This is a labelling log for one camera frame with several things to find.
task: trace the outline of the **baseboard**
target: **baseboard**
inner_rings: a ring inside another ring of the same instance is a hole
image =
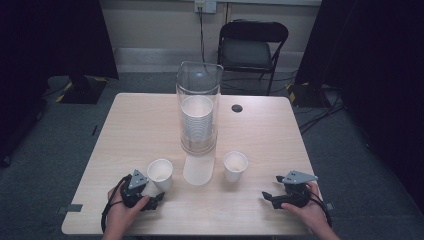
[[[183,61],[201,62],[200,51],[191,49],[114,48],[118,72],[176,72]],[[281,52],[277,72],[299,68],[303,52]],[[216,63],[216,51],[205,52],[205,62]]]

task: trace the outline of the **gray carpet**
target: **gray carpet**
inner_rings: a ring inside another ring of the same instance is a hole
[[[175,93],[175,75],[121,73],[119,81],[106,85],[96,105],[58,104],[55,99],[60,92],[46,96],[41,120],[12,154],[11,166],[0,169],[0,239],[100,239],[64,235],[64,215],[56,210],[72,201],[114,96],[120,92]],[[224,82],[223,94],[263,95],[266,90],[266,80],[237,77],[226,75],[230,80]],[[290,77],[290,73],[277,74],[280,81],[273,85],[272,95],[286,96],[279,90]],[[51,78],[51,90],[66,81],[67,77]],[[333,102],[338,92],[326,92]],[[299,126],[323,112],[293,111]],[[322,194],[336,207],[330,214],[342,239],[424,239],[423,216],[396,176],[367,149],[360,127],[345,110],[321,120],[302,136]]]

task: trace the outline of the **wooden table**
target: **wooden table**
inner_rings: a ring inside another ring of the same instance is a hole
[[[235,113],[234,104],[243,107]],[[116,96],[72,204],[65,234],[102,234],[100,219],[107,192],[134,169],[147,176],[155,159],[174,165],[173,185],[155,211],[142,212],[128,235],[300,235],[304,224],[284,210],[274,210],[262,191],[284,194],[275,176],[290,170],[313,174],[291,105],[282,97],[228,96],[219,99],[219,132],[212,179],[193,186],[183,177],[186,153],[180,145],[174,94],[121,93]],[[225,153],[244,153],[249,166],[228,183]]]

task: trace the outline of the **wall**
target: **wall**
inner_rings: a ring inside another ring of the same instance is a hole
[[[200,19],[193,1],[113,1],[101,5],[113,48],[181,50],[200,54]],[[297,68],[319,6],[217,3],[216,14],[203,14],[205,58],[216,59],[219,30],[228,20],[273,20],[289,29],[280,68]]]

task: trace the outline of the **white paper cup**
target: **white paper cup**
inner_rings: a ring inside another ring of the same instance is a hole
[[[157,159],[150,163],[147,168],[147,176],[156,185],[156,187],[166,192],[172,184],[172,172],[174,167],[166,159]]]
[[[224,156],[225,178],[229,182],[236,182],[247,168],[247,158],[242,153],[231,151]]]

